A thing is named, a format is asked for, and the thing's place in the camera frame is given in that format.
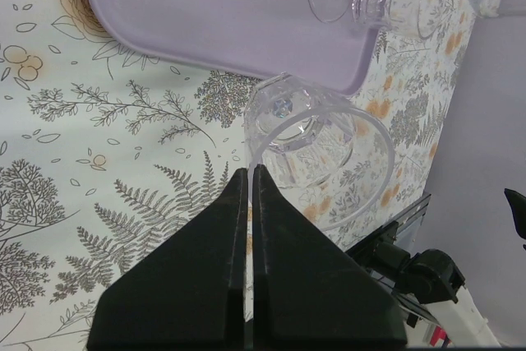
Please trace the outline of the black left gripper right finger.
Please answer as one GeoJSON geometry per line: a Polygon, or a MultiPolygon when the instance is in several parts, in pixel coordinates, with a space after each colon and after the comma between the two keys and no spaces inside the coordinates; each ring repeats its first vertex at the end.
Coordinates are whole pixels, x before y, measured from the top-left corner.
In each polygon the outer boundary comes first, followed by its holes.
{"type": "Polygon", "coordinates": [[[281,194],[252,181],[255,350],[402,350],[401,311],[352,258],[281,194]]]}

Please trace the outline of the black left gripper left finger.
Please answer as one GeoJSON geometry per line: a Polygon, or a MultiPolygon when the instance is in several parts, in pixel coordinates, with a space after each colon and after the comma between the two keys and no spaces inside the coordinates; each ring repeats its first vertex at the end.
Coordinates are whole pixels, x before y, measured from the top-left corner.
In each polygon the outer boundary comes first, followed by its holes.
{"type": "Polygon", "coordinates": [[[247,171],[101,295],[89,350],[242,350],[247,171]]]}

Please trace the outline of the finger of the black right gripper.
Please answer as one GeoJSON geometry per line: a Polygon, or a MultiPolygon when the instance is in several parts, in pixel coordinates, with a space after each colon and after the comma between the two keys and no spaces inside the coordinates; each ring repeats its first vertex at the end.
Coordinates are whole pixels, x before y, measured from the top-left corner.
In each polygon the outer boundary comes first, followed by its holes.
{"type": "Polygon", "coordinates": [[[513,216],[514,227],[517,234],[526,238],[526,197],[521,193],[506,188],[504,190],[506,200],[510,205],[513,216]]]}

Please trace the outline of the small faceted clear glass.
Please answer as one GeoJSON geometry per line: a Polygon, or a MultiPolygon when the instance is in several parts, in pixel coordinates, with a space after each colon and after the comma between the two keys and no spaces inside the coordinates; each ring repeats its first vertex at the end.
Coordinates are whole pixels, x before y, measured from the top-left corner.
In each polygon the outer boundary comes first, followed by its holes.
{"type": "Polygon", "coordinates": [[[395,167],[384,124],[348,97],[288,73],[254,86],[243,114],[249,177],[263,165],[322,231],[359,219],[395,167]]]}

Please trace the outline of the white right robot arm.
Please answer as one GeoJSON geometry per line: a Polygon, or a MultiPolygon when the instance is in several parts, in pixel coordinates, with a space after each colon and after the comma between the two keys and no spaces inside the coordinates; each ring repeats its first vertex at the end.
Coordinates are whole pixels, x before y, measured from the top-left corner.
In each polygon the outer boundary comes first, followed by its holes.
{"type": "Polygon", "coordinates": [[[445,256],[454,263],[462,280],[445,275],[450,291],[435,297],[426,292],[429,312],[440,303],[445,313],[437,315],[441,328],[450,333],[450,314],[463,303],[460,288],[469,290],[480,316],[498,345],[525,344],[525,197],[506,188],[504,196],[466,211],[457,220],[439,220],[450,210],[432,206],[417,238],[415,253],[425,257],[445,256]]]}

